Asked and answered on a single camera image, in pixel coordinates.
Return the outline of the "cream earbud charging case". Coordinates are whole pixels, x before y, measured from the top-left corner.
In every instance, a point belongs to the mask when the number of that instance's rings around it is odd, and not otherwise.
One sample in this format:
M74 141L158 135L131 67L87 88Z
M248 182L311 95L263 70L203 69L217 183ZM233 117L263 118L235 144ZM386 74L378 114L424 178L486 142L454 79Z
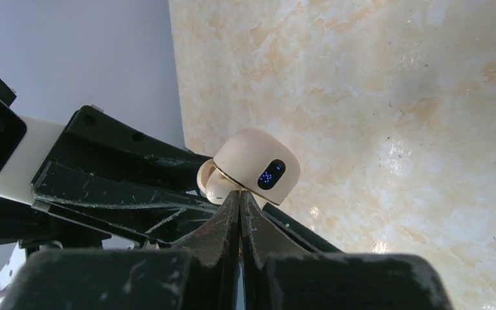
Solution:
M198 169L196 182L213 204L221 205L231 191L248 191L260 207L280 205L300 179L293 152L272 135L246 128L232 135L214 157Z

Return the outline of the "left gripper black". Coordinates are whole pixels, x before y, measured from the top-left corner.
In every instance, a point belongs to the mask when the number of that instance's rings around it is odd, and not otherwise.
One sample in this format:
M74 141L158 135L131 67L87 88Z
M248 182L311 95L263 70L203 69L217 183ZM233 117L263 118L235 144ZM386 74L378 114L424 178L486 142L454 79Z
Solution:
M152 138L84 106L76 111L32 179L32 205L0 198L0 245L96 247L111 236L168 247L201 227L219 206L196 184L204 155ZM304 249L336 246L273 205L262 209Z

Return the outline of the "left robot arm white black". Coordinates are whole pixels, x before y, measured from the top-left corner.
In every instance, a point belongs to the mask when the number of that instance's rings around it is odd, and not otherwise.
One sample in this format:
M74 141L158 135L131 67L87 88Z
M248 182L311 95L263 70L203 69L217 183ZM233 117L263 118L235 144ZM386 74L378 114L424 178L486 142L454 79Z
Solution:
M338 249L279 210L300 166L256 129L211 158L84 106L0 110L0 309L323 308Z

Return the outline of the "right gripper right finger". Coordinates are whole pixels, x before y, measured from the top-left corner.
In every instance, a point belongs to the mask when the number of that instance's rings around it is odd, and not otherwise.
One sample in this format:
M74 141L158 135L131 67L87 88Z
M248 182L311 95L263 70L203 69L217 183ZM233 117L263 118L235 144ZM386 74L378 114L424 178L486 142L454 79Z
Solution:
M240 193L248 309L451 309L439 274L411 254L309 252Z

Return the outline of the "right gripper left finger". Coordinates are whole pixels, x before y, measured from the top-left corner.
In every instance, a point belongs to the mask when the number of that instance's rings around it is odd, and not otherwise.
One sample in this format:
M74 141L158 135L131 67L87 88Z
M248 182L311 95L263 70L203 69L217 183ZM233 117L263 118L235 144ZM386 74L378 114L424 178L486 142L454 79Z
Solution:
M240 193L171 248L48 250L29 258L1 309L232 309Z

